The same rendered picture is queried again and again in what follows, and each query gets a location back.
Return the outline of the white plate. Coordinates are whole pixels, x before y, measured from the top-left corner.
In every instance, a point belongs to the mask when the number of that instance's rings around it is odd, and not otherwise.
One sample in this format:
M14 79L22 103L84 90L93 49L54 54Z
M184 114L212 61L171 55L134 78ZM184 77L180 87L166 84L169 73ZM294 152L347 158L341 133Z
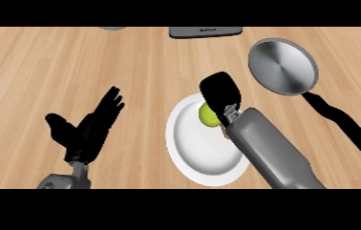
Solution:
M201 93L186 96L166 117L165 147L183 176L203 186L224 186L243 174L249 161L221 128L206 127L198 119L203 103Z

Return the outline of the green pear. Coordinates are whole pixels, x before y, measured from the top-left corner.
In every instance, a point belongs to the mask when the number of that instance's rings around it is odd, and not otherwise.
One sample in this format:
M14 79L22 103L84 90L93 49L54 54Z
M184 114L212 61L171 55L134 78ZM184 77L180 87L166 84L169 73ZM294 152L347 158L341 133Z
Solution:
M206 103L202 103L198 108L198 119L199 122L209 128L220 125L220 120L217 119L215 113L211 111Z

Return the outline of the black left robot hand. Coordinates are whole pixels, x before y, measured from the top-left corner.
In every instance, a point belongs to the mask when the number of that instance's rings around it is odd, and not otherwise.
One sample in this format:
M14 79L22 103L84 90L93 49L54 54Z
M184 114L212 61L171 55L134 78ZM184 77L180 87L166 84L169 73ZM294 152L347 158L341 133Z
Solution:
M109 128L124 108L119 89L110 87L94 111L85 115L76 126L57 114L47 114L44 121L51 139L64 147L63 160L88 164L95 159Z

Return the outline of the dark grey flat appliance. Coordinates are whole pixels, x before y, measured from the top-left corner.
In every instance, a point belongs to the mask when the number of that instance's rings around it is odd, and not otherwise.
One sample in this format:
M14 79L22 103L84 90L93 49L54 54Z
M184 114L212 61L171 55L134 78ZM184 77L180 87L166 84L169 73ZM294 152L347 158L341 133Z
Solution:
M174 39L230 36L242 32L240 27L169 27L168 36Z

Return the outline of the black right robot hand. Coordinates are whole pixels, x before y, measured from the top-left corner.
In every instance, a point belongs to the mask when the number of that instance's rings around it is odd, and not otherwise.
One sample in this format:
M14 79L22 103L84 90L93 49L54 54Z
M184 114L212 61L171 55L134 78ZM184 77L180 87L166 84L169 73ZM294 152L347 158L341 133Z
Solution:
M205 103L226 127L229 124L226 109L232 107L233 110L238 110L240 103L240 93L229 74L226 72L212 73L199 81L198 88Z

